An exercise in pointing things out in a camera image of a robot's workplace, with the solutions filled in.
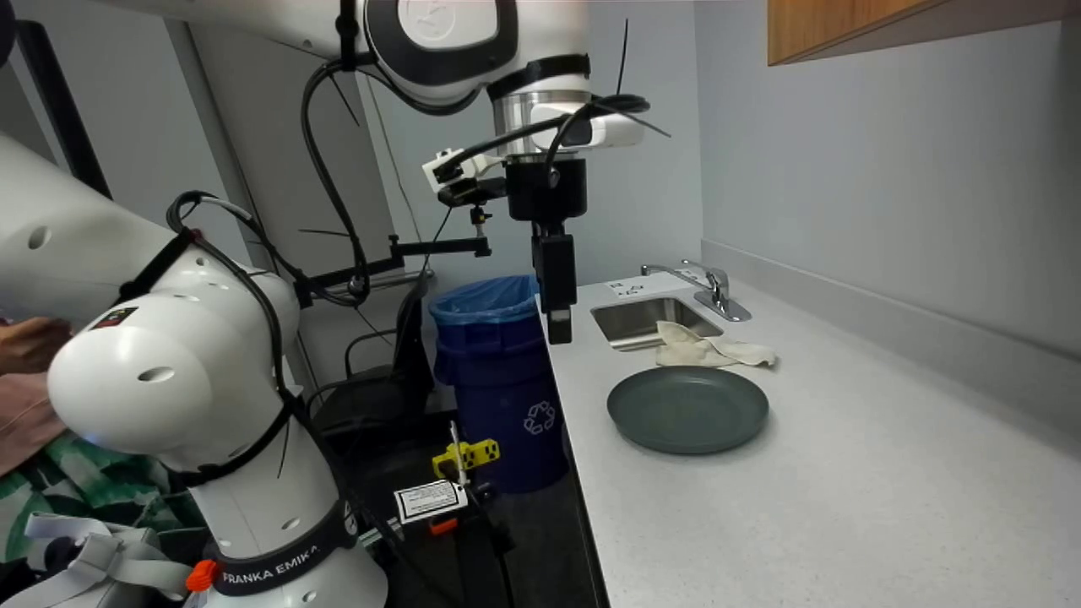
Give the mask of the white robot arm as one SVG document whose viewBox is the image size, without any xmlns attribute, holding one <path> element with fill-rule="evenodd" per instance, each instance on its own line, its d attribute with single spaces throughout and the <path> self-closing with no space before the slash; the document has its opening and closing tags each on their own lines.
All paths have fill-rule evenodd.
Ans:
<svg viewBox="0 0 1081 608">
<path fill-rule="evenodd" d="M 486 99 L 517 203 L 552 211 L 582 154 L 632 128 L 587 80 L 587 0 L 122 0 L 362 61 L 425 114 Z M 208 519 L 197 608 L 383 608 L 388 576 L 347 536 L 347 503 L 292 419 L 282 346 L 296 294 L 148 224 L 25 144 L 0 142 L 0 297 L 68 321 L 47 399 L 81 440 L 154 456 Z"/>
</svg>

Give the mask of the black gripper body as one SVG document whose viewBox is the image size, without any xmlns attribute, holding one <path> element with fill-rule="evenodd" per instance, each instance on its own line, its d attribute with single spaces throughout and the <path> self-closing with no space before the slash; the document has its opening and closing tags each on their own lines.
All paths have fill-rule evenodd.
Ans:
<svg viewBox="0 0 1081 608">
<path fill-rule="evenodd" d="M 512 220 L 566 220 L 587 211 L 587 164 L 582 159 L 512 161 L 505 169 L 505 200 Z"/>
</svg>

